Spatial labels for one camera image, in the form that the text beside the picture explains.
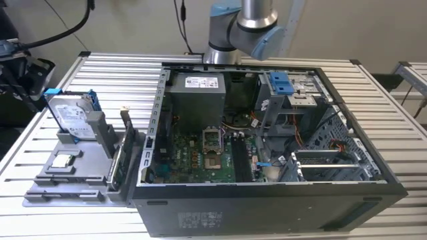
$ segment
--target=blue tab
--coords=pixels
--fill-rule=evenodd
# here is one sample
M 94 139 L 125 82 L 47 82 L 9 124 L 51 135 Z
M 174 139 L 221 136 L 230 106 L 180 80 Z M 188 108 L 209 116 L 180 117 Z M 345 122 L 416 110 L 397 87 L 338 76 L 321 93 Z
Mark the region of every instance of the blue tab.
M 293 87 L 289 82 L 288 74 L 284 72 L 270 72 L 269 82 L 273 88 L 273 93 L 277 95 L 292 95 Z
M 102 111 L 101 110 L 101 105 L 99 105 L 99 101 L 98 101 L 98 97 L 95 95 L 95 92 L 90 89 L 86 94 L 90 96 L 91 98 L 91 103 L 93 103 L 93 110 L 94 111 Z
M 257 163 L 256 163 L 256 166 L 260 166 L 260 167 L 270 167 L 272 164 L 268 163 L 268 162 L 257 162 Z
M 43 92 L 45 95 L 57 95 L 62 93 L 62 89 L 59 88 L 47 88 Z

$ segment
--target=white wall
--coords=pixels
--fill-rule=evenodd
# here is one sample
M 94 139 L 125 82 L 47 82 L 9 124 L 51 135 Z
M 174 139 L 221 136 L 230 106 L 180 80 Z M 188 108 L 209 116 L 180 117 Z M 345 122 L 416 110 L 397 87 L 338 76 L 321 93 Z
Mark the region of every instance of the white wall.
M 81 20 L 85 0 L 47 0 L 65 24 L 71 28 Z M 186 0 L 186 36 L 192 51 L 208 45 L 209 10 L 217 0 Z M 285 25 L 292 0 L 276 0 L 278 23 Z M 95 0 L 85 26 L 75 35 L 91 52 L 182 54 L 186 47 L 180 36 L 171 0 Z M 14 0 L 5 12 L 23 43 L 65 31 L 63 24 L 43 0 Z M 58 82 L 83 47 L 73 36 L 34 48 L 31 53 L 57 64 Z
M 427 0 L 305 0 L 288 57 L 357 59 L 370 73 L 427 62 Z

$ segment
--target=motherboard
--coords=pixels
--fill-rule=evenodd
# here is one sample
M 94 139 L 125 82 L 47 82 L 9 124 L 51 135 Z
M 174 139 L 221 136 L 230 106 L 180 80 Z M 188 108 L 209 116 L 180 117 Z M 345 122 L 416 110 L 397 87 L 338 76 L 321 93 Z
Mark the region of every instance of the motherboard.
M 253 159 L 257 160 L 253 136 L 233 136 L 222 129 L 208 129 L 198 135 L 177 132 L 169 156 L 155 165 L 153 182 L 234 183 L 242 182 L 241 176 L 249 182 L 261 181 Z

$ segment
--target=metal table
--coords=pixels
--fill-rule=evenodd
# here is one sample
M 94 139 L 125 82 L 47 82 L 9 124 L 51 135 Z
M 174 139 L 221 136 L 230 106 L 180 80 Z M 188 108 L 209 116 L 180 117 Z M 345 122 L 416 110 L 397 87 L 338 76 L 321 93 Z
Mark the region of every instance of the metal table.
M 58 88 L 97 92 L 106 123 L 123 129 L 118 109 L 130 108 L 133 126 L 145 131 L 161 62 L 197 63 L 200 56 L 91 53 L 79 56 Z M 408 197 L 349 233 L 224 236 L 216 239 L 427 239 L 427 132 L 361 65 L 348 60 L 270 58 L 245 65 L 320 67 L 356 116 Z M 147 239 L 134 209 L 123 207 L 21 207 L 57 139 L 57 125 L 37 113 L 0 162 L 0 237 L 22 239 Z
M 427 97 L 427 63 L 400 61 L 394 70 L 418 93 Z

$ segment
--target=power supply label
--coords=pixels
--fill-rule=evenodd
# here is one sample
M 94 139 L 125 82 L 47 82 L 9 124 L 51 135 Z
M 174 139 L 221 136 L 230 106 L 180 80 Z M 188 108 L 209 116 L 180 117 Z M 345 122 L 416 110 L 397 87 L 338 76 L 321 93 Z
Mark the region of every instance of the power supply label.
M 222 221 L 222 212 L 178 212 L 177 224 L 181 229 L 218 228 Z
M 216 77 L 185 77 L 185 88 L 217 89 L 218 79 Z
M 66 128 L 69 133 L 77 138 L 93 138 L 94 133 L 86 121 L 86 113 L 78 106 L 55 105 L 62 127 Z

